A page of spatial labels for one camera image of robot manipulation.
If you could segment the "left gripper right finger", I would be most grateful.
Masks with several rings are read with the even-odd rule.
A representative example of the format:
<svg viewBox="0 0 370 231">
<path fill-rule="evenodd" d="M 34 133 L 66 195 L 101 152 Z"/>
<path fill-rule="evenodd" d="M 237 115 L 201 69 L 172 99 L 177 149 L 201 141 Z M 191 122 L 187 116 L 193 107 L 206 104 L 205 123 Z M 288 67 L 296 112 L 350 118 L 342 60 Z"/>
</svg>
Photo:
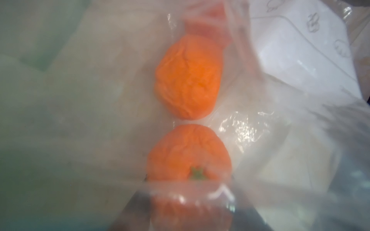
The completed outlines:
<svg viewBox="0 0 370 231">
<path fill-rule="evenodd" d="M 232 192 L 236 197 L 236 208 L 231 224 L 232 231 L 273 231 L 242 189 L 233 187 Z"/>
</svg>

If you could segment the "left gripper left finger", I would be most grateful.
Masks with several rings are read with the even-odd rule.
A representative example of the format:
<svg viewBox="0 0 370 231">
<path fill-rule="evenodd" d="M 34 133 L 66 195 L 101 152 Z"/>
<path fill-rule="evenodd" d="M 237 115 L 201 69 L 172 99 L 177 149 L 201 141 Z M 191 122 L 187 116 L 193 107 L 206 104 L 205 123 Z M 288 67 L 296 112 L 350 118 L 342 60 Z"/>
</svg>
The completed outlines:
<svg viewBox="0 0 370 231">
<path fill-rule="evenodd" d="M 109 231 L 149 231 L 150 196 L 148 192 L 136 191 L 117 216 Z"/>
</svg>

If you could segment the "oranges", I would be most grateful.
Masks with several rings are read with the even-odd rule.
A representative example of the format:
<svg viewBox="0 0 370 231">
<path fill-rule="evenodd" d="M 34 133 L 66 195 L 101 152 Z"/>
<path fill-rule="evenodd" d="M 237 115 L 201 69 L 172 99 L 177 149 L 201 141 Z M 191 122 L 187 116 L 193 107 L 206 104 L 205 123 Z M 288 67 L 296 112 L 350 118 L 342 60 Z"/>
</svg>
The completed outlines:
<svg viewBox="0 0 370 231">
<path fill-rule="evenodd" d="M 183 18 L 185 35 L 165 53 L 156 69 L 155 91 L 166 108 L 187 121 L 166 134 L 147 157 L 147 180 L 185 182 L 195 186 L 228 181 L 230 155 L 217 134 L 196 124 L 214 109 L 224 67 L 223 51 L 231 42 L 222 3 Z"/>
</svg>

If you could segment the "blue zip clear bag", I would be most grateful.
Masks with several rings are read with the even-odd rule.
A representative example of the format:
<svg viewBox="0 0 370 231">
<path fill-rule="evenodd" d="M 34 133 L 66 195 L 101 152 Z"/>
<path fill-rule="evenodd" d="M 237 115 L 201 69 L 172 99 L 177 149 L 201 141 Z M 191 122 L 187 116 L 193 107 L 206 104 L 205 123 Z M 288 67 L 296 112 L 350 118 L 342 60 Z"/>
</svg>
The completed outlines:
<svg viewBox="0 0 370 231">
<path fill-rule="evenodd" d="M 147 180 L 187 121 L 155 91 L 183 18 L 222 3 L 212 129 L 228 181 Z M 149 231 L 231 231 L 242 189 L 273 231 L 370 228 L 370 107 L 323 1 L 1 1 L 1 230 L 108 231 L 136 191 Z"/>
</svg>

